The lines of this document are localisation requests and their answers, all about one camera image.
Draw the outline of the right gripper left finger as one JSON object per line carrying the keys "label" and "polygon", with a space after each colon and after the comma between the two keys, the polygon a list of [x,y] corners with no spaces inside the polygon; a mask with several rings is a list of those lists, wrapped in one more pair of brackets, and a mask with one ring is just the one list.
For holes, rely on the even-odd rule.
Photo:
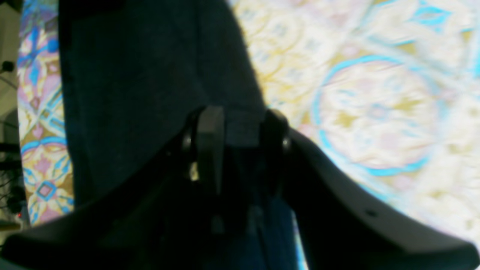
{"label": "right gripper left finger", "polygon": [[164,269],[195,234],[221,234],[225,113],[194,111],[142,171],[104,197],[9,236],[2,270]]}

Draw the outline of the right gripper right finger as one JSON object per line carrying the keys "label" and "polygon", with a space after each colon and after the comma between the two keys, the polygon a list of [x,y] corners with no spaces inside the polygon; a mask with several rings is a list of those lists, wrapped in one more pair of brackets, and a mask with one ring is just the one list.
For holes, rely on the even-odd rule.
{"label": "right gripper right finger", "polygon": [[265,113],[267,183],[293,210],[311,270],[474,270],[469,241],[400,213],[343,173],[278,110]]}

